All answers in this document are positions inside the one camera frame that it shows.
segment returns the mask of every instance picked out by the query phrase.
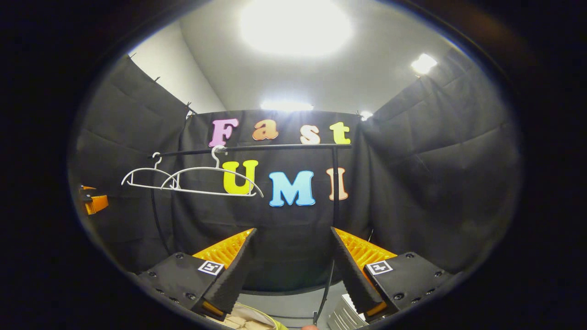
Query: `light fixture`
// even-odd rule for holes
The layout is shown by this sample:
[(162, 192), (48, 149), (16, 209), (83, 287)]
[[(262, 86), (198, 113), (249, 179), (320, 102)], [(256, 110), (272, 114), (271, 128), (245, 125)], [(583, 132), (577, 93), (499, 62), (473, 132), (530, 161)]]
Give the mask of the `light fixture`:
[(261, 109), (280, 111), (309, 111), (314, 109), (314, 106), (308, 103), (266, 101), (261, 104)]
[(345, 14), (328, 0), (255, 0), (241, 16), (242, 36), (263, 52), (321, 56), (350, 37)]
[(411, 66), (417, 73), (425, 75), (436, 64), (438, 64), (438, 62), (436, 62), (428, 54), (423, 53), (417, 60), (411, 63)]
[(368, 111), (361, 111), (361, 113), (359, 113), (359, 115), (361, 116), (361, 120), (365, 121), (365, 120), (367, 120), (367, 118), (373, 116), (373, 113), (370, 113)]

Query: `hanger hook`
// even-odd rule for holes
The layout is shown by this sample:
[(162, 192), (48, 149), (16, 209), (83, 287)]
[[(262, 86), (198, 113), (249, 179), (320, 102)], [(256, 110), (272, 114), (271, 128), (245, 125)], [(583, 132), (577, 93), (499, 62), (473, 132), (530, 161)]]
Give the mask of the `hanger hook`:
[[(155, 158), (156, 156), (160, 155), (160, 153), (154, 153), (151, 158)], [(157, 165), (163, 161), (163, 157), (159, 156), (159, 161), (155, 163), (155, 169), (157, 169)]]
[(226, 149), (226, 147), (221, 146), (220, 144), (218, 144), (212, 148), (212, 158), (214, 158), (216, 160), (216, 168), (217, 169), (220, 168), (220, 160), (218, 159), (218, 157), (216, 157), (216, 150), (225, 150), (225, 149)]

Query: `floor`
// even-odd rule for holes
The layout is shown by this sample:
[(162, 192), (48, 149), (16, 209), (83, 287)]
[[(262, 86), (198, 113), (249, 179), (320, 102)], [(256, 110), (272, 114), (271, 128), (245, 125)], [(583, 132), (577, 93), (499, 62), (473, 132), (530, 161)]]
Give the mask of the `floor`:
[[(318, 319), (318, 329), (330, 330), (326, 321), (328, 315), (332, 313), (341, 299), (340, 296), (346, 293), (345, 286), (339, 282), (330, 287), (326, 303), (322, 308), (322, 313)], [(280, 315), (289, 317), (307, 317), (306, 319), (299, 318), (280, 318), (271, 316), (276, 321), (287, 326), (290, 329), (300, 328), (305, 325), (312, 324), (312, 315), (317, 311), (322, 301), (324, 289), (307, 292), (298, 295), (286, 296), (261, 296), (261, 295), (246, 295), (238, 296), (238, 302), (253, 307), (269, 315)]]

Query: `black fabric backdrop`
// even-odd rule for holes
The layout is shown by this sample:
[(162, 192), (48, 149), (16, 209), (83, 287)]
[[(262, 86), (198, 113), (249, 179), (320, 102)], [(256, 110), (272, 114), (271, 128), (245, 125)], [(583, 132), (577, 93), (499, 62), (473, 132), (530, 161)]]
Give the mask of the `black fabric backdrop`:
[[(157, 106), (147, 106), (155, 101)], [(364, 122), (356, 115), (320, 111), (245, 110), (187, 121), (185, 113), (183, 104), (129, 60), (104, 82), (88, 111), (79, 143), (83, 184), (106, 190), (110, 200), (90, 220), (128, 270), (145, 270), (166, 254), (155, 230), (150, 191), (121, 187), (120, 180), (131, 169), (152, 167), (147, 156), (155, 151), (210, 149), (217, 119), (239, 120), (227, 146), (299, 144), (305, 124), (318, 126), (321, 143), (334, 143), (329, 126), (339, 121), (350, 128), (346, 137), (353, 144), (339, 150), (349, 193), (340, 201), (340, 223), (333, 224), (328, 199), (330, 150), (219, 154), (221, 163), (238, 161), (241, 174), (244, 160), (258, 160), (255, 182), (265, 198), (156, 191), (158, 215), (174, 251), (197, 252), (250, 227), (259, 229), (246, 290), (293, 292), (323, 285), (331, 225), (362, 238), (373, 229), (372, 241), (383, 248), (415, 251), (451, 272), (465, 270), (500, 238), (517, 202), (521, 156), (508, 105), (482, 70), (455, 50)], [(254, 125), (264, 119), (277, 122), (279, 136), (255, 141)], [(201, 154), (164, 158), (160, 168), (172, 173), (214, 164), (209, 154)], [(271, 207), (268, 174), (283, 171), (293, 181), (302, 170), (314, 172), (316, 204)], [(220, 172), (189, 172), (181, 185), (224, 192)]]
[[(96, 88), (77, 141), (80, 184), (108, 196), (104, 210), (88, 216), (91, 230), (110, 254), (130, 271), (145, 270), (167, 256), (153, 218), (151, 191), (121, 186), (122, 178), (138, 167), (153, 167), (155, 151), (175, 151), (188, 110), (153, 82), (128, 57), (118, 61)], [(170, 171), (174, 159), (159, 169)], [(137, 173), (135, 182), (150, 184), (163, 174)], [(156, 207), (167, 244), (172, 246), (171, 198), (157, 190)]]

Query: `clothes hanger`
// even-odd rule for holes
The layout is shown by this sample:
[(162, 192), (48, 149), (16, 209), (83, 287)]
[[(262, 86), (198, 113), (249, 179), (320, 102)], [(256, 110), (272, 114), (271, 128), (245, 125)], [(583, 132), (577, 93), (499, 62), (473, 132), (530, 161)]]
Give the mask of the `clothes hanger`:
[[(218, 159), (218, 157), (216, 157), (216, 152), (218, 152), (219, 150), (225, 150), (226, 147), (225, 146), (214, 146), (212, 148), (212, 158), (214, 158), (216, 160), (216, 167), (190, 167), (189, 169), (183, 169), (180, 171), (177, 171), (175, 173), (173, 173), (172, 175), (170, 175), (167, 180), (165, 180), (165, 182), (161, 185), (161, 189), (171, 189), (174, 191), (183, 191), (185, 193), (194, 193), (194, 194), (206, 194), (206, 195), (218, 195), (218, 196), (241, 196), (241, 197), (252, 197), (255, 196), (257, 193), (252, 193), (252, 189), (253, 187), (255, 187), (255, 189), (259, 192), (259, 194), (261, 195), (261, 197), (263, 198), (263, 192), (261, 191), (261, 189), (253, 182), (251, 181), (251, 179), (249, 179), (248, 177), (245, 177), (242, 174), (239, 174), (237, 172), (233, 172), (233, 171), (229, 171), (229, 170), (225, 170), (225, 169), (221, 169), (220, 168), (220, 160)], [(227, 173), (232, 173), (238, 177), (242, 177), (243, 179), (245, 179), (246, 181), (249, 182), (249, 192), (246, 194), (229, 194), (229, 193), (213, 193), (211, 191), (201, 191), (201, 190), (190, 190), (190, 189), (182, 189), (178, 183), (180, 181), (180, 174), (183, 172), (187, 172), (187, 171), (194, 171), (194, 170), (212, 170), (212, 171), (220, 171), (220, 172), (227, 172)], [(173, 184), (170, 185), (170, 188), (163, 188), (163, 186), (165, 186), (167, 184), (167, 182), (170, 179), (174, 179), (174, 177), (177, 176), (177, 182), (176, 185), (174, 186)]]
[[(155, 158), (157, 155), (160, 155), (160, 153), (154, 153), (151, 158)], [(161, 161), (163, 161), (163, 157), (159, 156), (159, 161), (155, 163), (155, 167), (154, 168), (150, 168), (150, 167), (143, 167), (140, 169), (134, 169), (132, 171), (130, 171), (123, 179), (122, 182), (120, 183), (121, 186), (124, 185), (124, 182), (126, 181), (126, 178), (128, 178), (130, 176), (130, 181), (126, 181), (126, 183), (128, 183), (130, 186), (135, 186), (135, 187), (142, 187), (142, 188), (151, 188), (151, 189), (165, 189), (165, 190), (172, 190), (172, 188), (163, 188), (163, 187), (155, 187), (155, 186), (145, 186), (144, 184), (136, 184), (134, 183), (134, 172), (137, 171), (142, 171), (142, 170), (147, 170), (147, 171), (155, 171), (155, 172), (159, 172), (159, 173), (163, 173), (165, 174), (168, 179), (171, 178), (171, 175), (169, 175), (169, 173), (165, 172), (165, 171), (161, 171), (157, 168), (157, 165), (159, 163), (161, 163)], [(179, 177), (177, 177), (176, 179), (173, 179), (173, 182), (175, 184), (176, 187), (181, 188), (180, 187), (180, 182), (179, 182)]]

